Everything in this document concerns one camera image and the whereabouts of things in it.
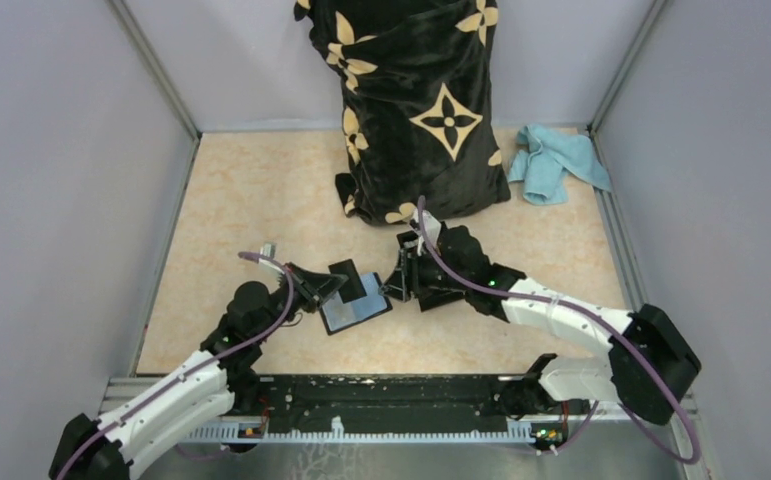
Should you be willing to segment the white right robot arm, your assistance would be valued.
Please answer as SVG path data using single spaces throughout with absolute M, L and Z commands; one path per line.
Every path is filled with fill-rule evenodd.
M 663 426 L 699 375 L 693 349 L 659 307 L 602 307 L 554 291 L 524 272 L 493 263 L 467 227 L 438 235 L 400 233 L 397 263 L 381 287 L 423 311 L 464 301 L 482 315 L 540 329 L 587 351 L 584 358 L 541 355 L 527 371 L 524 398 L 537 412 L 567 400 L 616 403 Z

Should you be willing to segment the black credit card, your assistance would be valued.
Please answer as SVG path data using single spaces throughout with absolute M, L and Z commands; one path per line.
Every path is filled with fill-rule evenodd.
M 329 272 L 346 278 L 346 281 L 338 290 L 342 303 L 351 303 L 366 296 L 365 286 L 352 259 L 345 259 L 331 264 Z

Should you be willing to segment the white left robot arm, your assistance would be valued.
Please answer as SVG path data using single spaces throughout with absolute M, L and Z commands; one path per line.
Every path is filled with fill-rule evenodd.
M 259 281 L 241 284 L 218 326 L 174 371 L 95 419 L 86 414 L 71 419 L 49 478 L 138 479 L 206 422 L 258 406 L 261 388 L 252 366 L 262 354 L 262 343 L 294 314 L 319 310 L 349 278 L 254 252 L 242 256 L 271 270 L 278 278 L 276 289 Z

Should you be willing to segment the white VIP card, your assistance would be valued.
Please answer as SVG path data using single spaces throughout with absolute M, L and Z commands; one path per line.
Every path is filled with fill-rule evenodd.
M 339 295 L 331 298 L 323 306 L 324 318 L 330 331 L 341 330 L 355 319 L 353 308 L 345 303 Z

